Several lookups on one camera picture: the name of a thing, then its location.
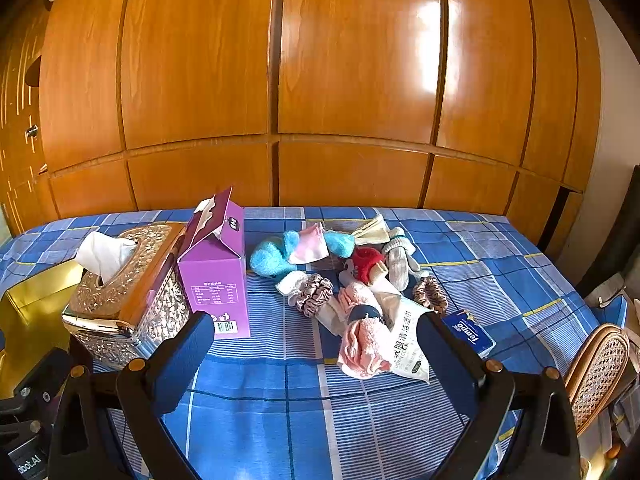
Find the blue tempo tissue pack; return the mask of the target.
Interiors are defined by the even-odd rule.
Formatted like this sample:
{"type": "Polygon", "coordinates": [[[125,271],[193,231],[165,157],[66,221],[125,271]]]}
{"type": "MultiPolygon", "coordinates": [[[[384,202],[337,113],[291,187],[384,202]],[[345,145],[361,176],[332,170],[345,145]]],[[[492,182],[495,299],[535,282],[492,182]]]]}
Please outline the blue tempo tissue pack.
{"type": "Polygon", "coordinates": [[[495,348],[496,342],[467,310],[447,314],[442,322],[457,338],[467,342],[481,359],[486,359],[495,348]]]}

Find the white printed packet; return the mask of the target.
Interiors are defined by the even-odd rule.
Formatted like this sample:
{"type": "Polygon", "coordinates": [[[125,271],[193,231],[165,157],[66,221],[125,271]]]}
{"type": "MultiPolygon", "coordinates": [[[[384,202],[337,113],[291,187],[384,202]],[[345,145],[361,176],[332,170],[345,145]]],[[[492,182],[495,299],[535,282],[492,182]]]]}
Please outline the white printed packet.
{"type": "Polygon", "coordinates": [[[419,318],[427,312],[427,308],[398,292],[387,278],[378,278],[370,289],[390,329],[393,344],[390,371],[403,378],[430,382],[430,364],[416,336],[419,318]]]}

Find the brown satin scrunchie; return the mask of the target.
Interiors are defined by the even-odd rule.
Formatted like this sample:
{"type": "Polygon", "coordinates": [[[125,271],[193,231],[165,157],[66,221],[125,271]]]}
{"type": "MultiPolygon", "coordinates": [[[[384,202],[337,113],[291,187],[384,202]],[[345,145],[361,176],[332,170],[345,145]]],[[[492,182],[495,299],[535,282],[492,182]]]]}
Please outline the brown satin scrunchie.
{"type": "Polygon", "coordinates": [[[444,316],[448,309],[447,296],[434,276],[419,278],[412,290],[413,300],[424,308],[444,316]]]}

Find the white knitted glove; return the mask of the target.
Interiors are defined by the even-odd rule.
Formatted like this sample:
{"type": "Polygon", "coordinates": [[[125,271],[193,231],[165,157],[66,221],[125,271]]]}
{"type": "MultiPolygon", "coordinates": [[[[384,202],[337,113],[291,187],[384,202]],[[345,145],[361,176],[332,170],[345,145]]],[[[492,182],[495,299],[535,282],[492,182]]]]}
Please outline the white knitted glove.
{"type": "Polygon", "coordinates": [[[428,277],[428,272],[413,258],[416,246],[401,226],[391,229],[388,236],[390,240],[381,249],[388,269],[388,280],[403,292],[408,288],[412,276],[420,281],[421,278],[428,277]]]}

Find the red knitted cloth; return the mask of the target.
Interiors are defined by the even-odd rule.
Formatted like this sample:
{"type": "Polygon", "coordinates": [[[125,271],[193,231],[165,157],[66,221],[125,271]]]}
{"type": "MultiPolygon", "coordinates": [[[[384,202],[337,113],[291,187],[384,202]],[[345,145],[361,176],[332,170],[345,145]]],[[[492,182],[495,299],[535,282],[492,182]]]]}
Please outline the red knitted cloth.
{"type": "Polygon", "coordinates": [[[366,285],[385,278],[388,273],[384,256],[373,247],[356,247],[352,254],[352,264],[354,277],[366,285]]]}

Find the fluffy blue cloth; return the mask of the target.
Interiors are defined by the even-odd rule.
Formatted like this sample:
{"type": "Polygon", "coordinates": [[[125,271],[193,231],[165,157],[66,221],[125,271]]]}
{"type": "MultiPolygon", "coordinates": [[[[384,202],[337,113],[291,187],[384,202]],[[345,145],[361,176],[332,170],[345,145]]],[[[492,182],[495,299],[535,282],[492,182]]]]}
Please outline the fluffy blue cloth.
{"type": "MultiPolygon", "coordinates": [[[[306,264],[288,262],[288,256],[298,241],[297,232],[299,231],[286,231],[280,236],[262,240],[250,255],[252,271],[263,278],[278,278],[296,271],[299,266],[306,266],[306,264]]],[[[346,259],[356,248],[352,234],[324,230],[324,238],[329,248],[329,255],[346,259]]]]}

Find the beige mesh cloth bundle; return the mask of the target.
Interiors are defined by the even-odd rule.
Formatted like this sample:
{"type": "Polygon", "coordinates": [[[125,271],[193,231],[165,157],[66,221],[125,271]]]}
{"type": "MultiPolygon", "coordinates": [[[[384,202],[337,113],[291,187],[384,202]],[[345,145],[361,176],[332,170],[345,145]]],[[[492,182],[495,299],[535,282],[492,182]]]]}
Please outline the beige mesh cloth bundle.
{"type": "Polygon", "coordinates": [[[390,241],[390,229],[382,214],[377,214],[352,232],[356,246],[381,245],[390,241]]]}

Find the mauve satin scrunchie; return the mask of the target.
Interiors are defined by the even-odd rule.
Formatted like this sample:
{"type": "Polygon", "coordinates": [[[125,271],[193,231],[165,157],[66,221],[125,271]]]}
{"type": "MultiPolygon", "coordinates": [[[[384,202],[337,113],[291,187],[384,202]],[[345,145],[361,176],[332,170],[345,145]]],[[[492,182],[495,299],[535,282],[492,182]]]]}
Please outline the mauve satin scrunchie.
{"type": "Polygon", "coordinates": [[[313,318],[332,296],[332,282],[315,273],[303,279],[288,302],[306,318],[313,318]]]}

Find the ornate silver tissue box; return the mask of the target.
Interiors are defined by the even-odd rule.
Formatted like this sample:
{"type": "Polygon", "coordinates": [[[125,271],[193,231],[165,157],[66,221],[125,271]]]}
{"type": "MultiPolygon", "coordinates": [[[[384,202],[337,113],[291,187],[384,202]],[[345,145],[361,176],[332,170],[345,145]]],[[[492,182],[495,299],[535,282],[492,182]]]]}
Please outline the ornate silver tissue box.
{"type": "Polygon", "coordinates": [[[63,310],[62,322],[110,370],[133,359],[147,359],[175,337],[191,316],[177,270],[186,228],[179,222],[154,222],[120,233],[134,253],[104,282],[87,270],[63,310]]]}

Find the gold tray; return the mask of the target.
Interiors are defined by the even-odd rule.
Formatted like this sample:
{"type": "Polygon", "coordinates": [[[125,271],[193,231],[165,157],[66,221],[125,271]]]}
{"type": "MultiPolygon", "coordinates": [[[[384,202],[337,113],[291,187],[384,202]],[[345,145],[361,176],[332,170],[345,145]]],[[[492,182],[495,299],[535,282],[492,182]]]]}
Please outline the gold tray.
{"type": "Polygon", "coordinates": [[[1,397],[14,388],[54,347],[68,349],[70,333],[62,311],[84,268],[70,260],[51,266],[6,290],[1,298],[1,397]]]}

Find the blue plaid tablecloth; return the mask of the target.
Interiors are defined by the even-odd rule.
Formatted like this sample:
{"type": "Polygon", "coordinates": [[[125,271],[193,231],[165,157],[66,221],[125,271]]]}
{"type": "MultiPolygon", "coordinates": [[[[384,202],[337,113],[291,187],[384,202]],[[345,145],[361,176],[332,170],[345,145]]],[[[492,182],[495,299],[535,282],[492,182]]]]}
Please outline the blue plaid tablecloth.
{"type": "Polygon", "coordinates": [[[580,479],[626,310],[493,214],[58,220],[1,249],[1,474],[580,479]]]}

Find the purple carton box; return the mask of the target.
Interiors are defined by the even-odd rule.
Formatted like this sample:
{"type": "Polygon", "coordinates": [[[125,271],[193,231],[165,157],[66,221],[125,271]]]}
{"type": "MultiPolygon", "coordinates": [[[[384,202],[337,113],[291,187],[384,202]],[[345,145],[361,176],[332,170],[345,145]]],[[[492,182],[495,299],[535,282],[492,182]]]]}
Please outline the purple carton box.
{"type": "Polygon", "coordinates": [[[198,204],[177,258],[189,306],[212,317],[217,339],[250,336],[244,209],[231,194],[227,188],[198,204]]]}

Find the white tissue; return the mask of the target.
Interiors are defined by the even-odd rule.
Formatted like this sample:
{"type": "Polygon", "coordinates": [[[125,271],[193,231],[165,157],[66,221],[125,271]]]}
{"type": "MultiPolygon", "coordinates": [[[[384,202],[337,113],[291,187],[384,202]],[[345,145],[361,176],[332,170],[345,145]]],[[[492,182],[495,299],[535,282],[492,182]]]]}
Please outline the white tissue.
{"type": "Polygon", "coordinates": [[[91,232],[78,247],[74,260],[106,284],[122,270],[136,249],[137,243],[129,238],[91,232]]]}

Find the pink face mask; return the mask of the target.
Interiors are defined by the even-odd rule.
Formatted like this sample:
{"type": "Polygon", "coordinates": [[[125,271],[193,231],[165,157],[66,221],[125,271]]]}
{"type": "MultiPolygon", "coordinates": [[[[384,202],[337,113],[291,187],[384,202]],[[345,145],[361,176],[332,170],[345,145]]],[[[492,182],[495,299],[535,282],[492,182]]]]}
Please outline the pink face mask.
{"type": "Polygon", "coordinates": [[[319,223],[303,231],[297,232],[298,241],[288,256],[292,264],[307,264],[320,261],[329,255],[329,248],[324,238],[324,229],[319,223]]]}

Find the wooden wall cabinet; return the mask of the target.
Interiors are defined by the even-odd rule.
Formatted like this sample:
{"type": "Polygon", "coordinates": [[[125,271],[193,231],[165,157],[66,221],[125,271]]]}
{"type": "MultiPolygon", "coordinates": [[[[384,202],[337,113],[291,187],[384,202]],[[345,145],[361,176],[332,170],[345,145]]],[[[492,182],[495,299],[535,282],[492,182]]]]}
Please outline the wooden wall cabinet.
{"type": "Polygon", "coordinates": [[[1,13],[1,233],[85,214],[503,214],[546,255],[587,188],[588,0],[22,0],[1,13]]]}

